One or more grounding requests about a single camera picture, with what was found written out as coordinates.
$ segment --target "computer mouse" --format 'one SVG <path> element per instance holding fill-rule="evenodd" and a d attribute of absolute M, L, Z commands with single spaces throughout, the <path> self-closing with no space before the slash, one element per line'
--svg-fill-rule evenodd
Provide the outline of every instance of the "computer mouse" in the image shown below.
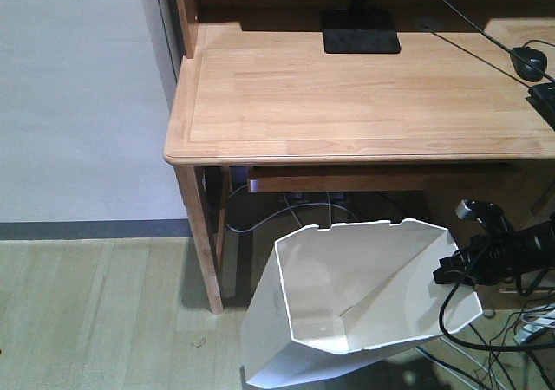
<path fill-rule="evenodd" d="M 527 46 L 520 46 L 513 48 L 513 52 L 521 58 L 527 60 L 540 71 L 545 72 L 547 69 L 547 56 L 545 56 L 541 50 L 528 48 Z M 514 70 L 523 80 L 538 82 L 543 78 L 543 75 L 539 71 L 533 69 L 530 65 L 526 65 L 513 54 L 511 54 L 511 61 L 513 62 Z"/>

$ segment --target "wooden desk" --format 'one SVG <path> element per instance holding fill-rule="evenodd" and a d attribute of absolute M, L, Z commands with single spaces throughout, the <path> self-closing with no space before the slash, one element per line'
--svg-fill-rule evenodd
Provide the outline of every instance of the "wooden desk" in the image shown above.
<path fill-rule="evenodd" d="M 509 47 L 553 40 L 553 7 L 527 9 L 534 16 L 496 8 L 486 31 Z M 532 178 L 538 185 L 532 203 L 520 201 L 521 213 L 555 180 L 555 132 L 526 101 L 508 55 L 454 15 L 437 12 L 457 31 L 434 35 L 408 26 L 399 34 L 399 55 L 326 55 L 315 31 L 317 10 L 205 11 L 195 25 L 194 57 L 181 65 L 165 157 L 175 167 L 212 312 L 221 312 L 222 303 L 204 166 L 357 165 L 369 174 L 388 166 L 396 177 L 399 170 L 414 177 L 442 164 L 457 169 L 458 178 L 462 166 L 526 161 L 545 171 L 509 184 L 506 194 L 514 197 L 520 183 Z M 421 13 L 422 7 L 395 11 L 407 25 Z M 308 31 L 280 29 L 279 19 L 290 19 L 291 29 L 292 18 L 293 29 Z M 542 49 L 553 65 L 555 51 Z"/>

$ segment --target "desk leg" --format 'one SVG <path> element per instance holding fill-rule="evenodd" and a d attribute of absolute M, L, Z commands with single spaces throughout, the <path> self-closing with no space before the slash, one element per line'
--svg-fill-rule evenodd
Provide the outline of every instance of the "desk leg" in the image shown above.
<path fill-rule="evenodd" d="M 210 229 L 210 220 L 208 219 L 208 203 L 202 184 L 204 168 L 175 166 L 174 170 L 180 185 L 181 197 L 187 209 L 210 309 L 214 314 L 221 314 L 224 308 L 219 292 L 215 247 Z"/>

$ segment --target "wooden floor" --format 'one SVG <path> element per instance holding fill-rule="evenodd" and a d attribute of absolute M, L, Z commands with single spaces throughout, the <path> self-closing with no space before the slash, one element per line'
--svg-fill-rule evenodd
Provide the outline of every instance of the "wooden floor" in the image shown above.
<path fill-rule="evenodd" d="M 208 312 L 191 243 L 0 242 L 0 388 L 253 388 L 240 375 L 238 330 L 245 309 Z M 495 330 L 503 317 L 498 319 L 478 325 Z M 429 349 L 468 372 L 477 370 L 440 341 Z M 505 360 L 522 388 L 522 358 Z M 449 374 L 437 374 L 454 389 L 466 388 Z M 535 372 L 529 380 L 528 388 L 544 388 Z"/>

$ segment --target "white cable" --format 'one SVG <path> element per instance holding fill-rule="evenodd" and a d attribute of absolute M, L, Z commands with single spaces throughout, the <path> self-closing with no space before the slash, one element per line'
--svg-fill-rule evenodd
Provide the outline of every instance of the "white cable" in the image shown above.
<path fill-rule="evenodd" d="M 289 203 L 289 199 L 287 199 L 287 194 L 285 192 L 284 192 L 284 201 L 285 201 L 285 204 L 287 205 L 287 209 L 291 211 L 291 215 L 295 218 L 295 221 L 297 221 L 298 228 L 303 228 L 303 223 L 301 223 L 301 218 L 299 218 L 295 210 L 291 208 L 291 204 Z"/>
<path fill-rule="evenodd" d="M 524 313 L 530 314 L 533 312 L 542 312 L 542 311 L 554 310 L 554 309 L 555 309 L 555 303 L 552 303 L 551 305 L 540 305 L 540 306 L 537 306 L 536 308 L 529 308 L 526 311 L 524 311 Z"/>
<path fill-rule="evenodd" d="M 458 379 L 460 382 L 466 384 L 468 387 L 472 388 L 473 390 L 479 390 L 479 388 L 473 386 L 472 384 L 470 384 L 468 381 L 466 381 L 465 379 L 463 379 L 462 377 L 460 377 L 455 371 L 450 370 L 449 368 L 441 365 L 439 362 L 437 362 L 436 360 L 432 360 L 431 358 L 428 357 L 428 355 L 423 352 L 421 349 L 419 349 L 418 347 L 416 347 L 416 351 L 418 351 L 420 354 L 422 354 L 424 357 L 426 357 L 428 360 L 432 361 L 436 366 L 443 368 L 445 371 L 447 371 L 448 373 L 450 373 L 453 377 L 455 377 L 456 379 Z"/>
<path fill-rule="evenodd" d="M 532 312 L 531 314 L 525 313 L 520 316 L 520 320 L 522 322 L 533 322 L 530 318 L 544 318 L 544 319 L 553 319 L 555 321 L 555 314 L 554 311 L 551 310 L 549 312 Z"/>
<path fill-rule="evenodd" d="M 533 327 L 541 327 L 541 328 L 547 328 L 547 329 L 555 329 L 555 325 L 548 325 L 545 323 L 539 323 L 539 322 L 534 322 L 534 321 L 522 321 L 523 323 L 526 323 L 528 325 L 532 325 Z"/>
<path fill-rule="evenodd" d="M 292 205 L 291 208 L 295 209 L 295 208 L 300 208 L 302 206 L 316 206 L 316 205 L 329 206 L 329 204 L 327 202 L 309 202 L 309 203 L 306 203 L 306 204 L 295 204 L 295 205 Z M 333 206 L 334 208 L 338 208 L 340 210 L 343 210 L 343 211 L 347 212 L 357 222 L 359 221 L 359 219 L 355 215 L 355 213 L 353 211 L 349 210 L 348 208 L 345 208 L 344 206 L 341 206 L 341 205 L 338 205 L 338 204 L 331 204 L 331 206 Z M 244 230 L 240 230 L 238 228 L 232 227 L 231 225 L 229 225 L 229 223 L 226 223 L 225 226 L 227 227 L 228 230 L 231 230 L 233 232 L 238 232 L 239 234 L 243 233 L 243 232 L 251 232 L 251 231 L 256 230 L 259 226 L 267 223 L 268 221 L 270 221 L 274 217 L 277 217 L 278 215 L 283 214 L 284 212 L 288 212 L 288 211 L 290 211 L 289 208 L 283 208 L 282 210 L 276 211 L 273 214 L 271 214 L 270 216 L 264 218 L 262 221 L 259 221 L 256 224 L 254 224 L 251 228 L 246 228 Z"/>
<path fill-rule="evenodd" d="M 474 357 L 472 357 L 472 355 L 467 353 L 465 350 L 463 350 L 462 348 L 457 347 L 450 340 L 448 340 L 446 338 L 441 337 L 440 340 L 442 342 L 445 342 L 452 349 L 454 349 L 454 350 L 458 351 L 459 353 L 463 354 L 470 361 L 473 361 L 473 363 L 476 364 L 477 366 L 479 366 L 482 370 L 484 370 L 487 373 L 487 375 L 491 374 L 491 372 L 485 366 L 483 366 L 478 360 L 476 360 Z M 499 384 L 501 386 L 501 388 L 503 388 L 503 390 L 507 390 L 506 387 L 503 385 L 503 383 L 501 383 L 501 381 L 497 377 L 495 377 L 495 375 L 493 376 L 493 378 L 495 379 L 495 381 L 497 381 L 497 384 Z"/>
<path fill-rule="evenodd" d="M 331 216 L 331 197 L 329 192 L 326 192 L 326 197 L 328 198 L 328 223 L 330 223 L 331 227 L 333 225 L 333 217 Z"/>

